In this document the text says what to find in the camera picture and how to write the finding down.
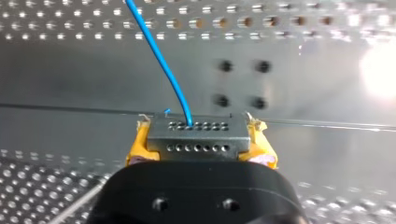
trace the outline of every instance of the bright light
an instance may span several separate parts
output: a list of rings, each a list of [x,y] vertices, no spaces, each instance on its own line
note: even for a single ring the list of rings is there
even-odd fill
[[[360,68],[371,94],[396,97],[396,43],[373,45],[362,58]]]

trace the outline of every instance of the yellow clamp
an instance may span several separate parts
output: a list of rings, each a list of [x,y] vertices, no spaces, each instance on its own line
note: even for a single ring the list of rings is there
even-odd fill
[[[250,135],[250,150],[249,152],[239,154],[239,160],[252,161],[260,156],[265,156],[266,158],[270,158],[270,160],[268,160],[268,162],[266,162],[265,164],[272,169],[276,169],[277,155],[272,149],[267,138],[262,133],[263,130],[267,129],[265,122],[259,119],[254,119],[249,114],[247,115],[249,117],[247,130]],[[152,152],[147,150],[149,125],[150,121],[147,117],[145,117],[144,121],[137,122],[136,139],[134,140],[131,151],[126,158],[126,165],[131,164],[132,157],[140,157],[151,161],[160,160],[159,152]]]

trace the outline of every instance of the perforated metal sheet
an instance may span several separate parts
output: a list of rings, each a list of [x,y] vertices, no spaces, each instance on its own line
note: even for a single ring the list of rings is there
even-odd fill
[[[0,188],[1,223],[47,223],[73,201],[97,185],[100,176],[65,172],[2,158]],[[65,223],[84,223],[89,204]]]
[[[379,211],[395,202],[396,104],[368,91],[361,60],[394,38],[396,2],[136,3],[194,114],[273,122],[280,172],[310,186],[297,188],[313,220],[348,222],[327,205],[338,197],[391,215]],[[111,173],[134,139],[126,114],[181,112],[121,1],[2,0],[0,48],[3,157]],[[306,202],[317,194],[326,201]],[[363,199],[376,207],[352,209]]]

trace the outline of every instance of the blue cable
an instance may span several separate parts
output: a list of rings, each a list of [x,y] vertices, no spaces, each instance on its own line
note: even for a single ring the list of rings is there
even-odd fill
[[[192,126],[192,116],[189,108],[189,104],[187,104],[186,98],[184,98],[183,91],[177,84],[177,80],[175,76],[172,74],[171,69],[169,68],[168,64],[165,61],[165,58],[161,54],[160,49],[158,48],[157,44],[155,43],[154,38],[152,37],[151,33],[149,32],[149,28],[146,26],[145,21],[143,20],[142,16],[140,16],[139,12],[137,11],[137,7],[134,5],[133,0],[125,0],[126,5],[131,10],[132,14],[134,15],[134,19],[137,21],[140,29],[143,32],[143,35],[148,41],[149,46],[151,47],[152,52],[154,53],[157,61],[160,63],[161,68],[165,72],[166,76],[168,77],[169,81],[172,84],[173,89],[177,95],[178,100],[180,101],[181,107],[184,111],[184,116],[186,117],[187,124]]]

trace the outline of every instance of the metal wall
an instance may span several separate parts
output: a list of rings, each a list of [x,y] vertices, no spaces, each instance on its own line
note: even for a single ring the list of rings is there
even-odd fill
[[[194,114],[269,122],[314,219],[344,217],[337,197],[351,218],[395,209],[396,2],[136,3]],[[100,173],[123,163],[137,113],[181,112],[116,0],[0,0],[0,106],[2,156]]]

